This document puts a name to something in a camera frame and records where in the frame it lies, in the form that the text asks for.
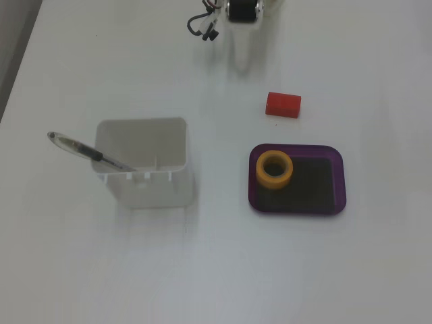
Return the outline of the white fixed gripper jaw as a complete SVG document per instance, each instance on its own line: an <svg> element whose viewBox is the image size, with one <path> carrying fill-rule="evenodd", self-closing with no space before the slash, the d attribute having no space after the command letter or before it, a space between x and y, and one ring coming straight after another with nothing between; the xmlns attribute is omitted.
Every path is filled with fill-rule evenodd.
<svg viewBox="0 0 432 324"><path fill-rule="evenodd" d="M250 67L250 48L253 28L246 24L228 24L234 48L234 63L240 73L246 73Z"/></svg>

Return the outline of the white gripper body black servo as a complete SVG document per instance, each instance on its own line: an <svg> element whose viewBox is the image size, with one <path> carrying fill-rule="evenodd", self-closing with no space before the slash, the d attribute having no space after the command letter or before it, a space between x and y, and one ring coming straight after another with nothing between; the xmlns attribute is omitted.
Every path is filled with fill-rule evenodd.
<svg viewBox="0 0 432 324"><path fill-rule="evenodd" d="M225 4L226 20L233 24L260 24L264 8L263 0L228 0Z"/></svg>

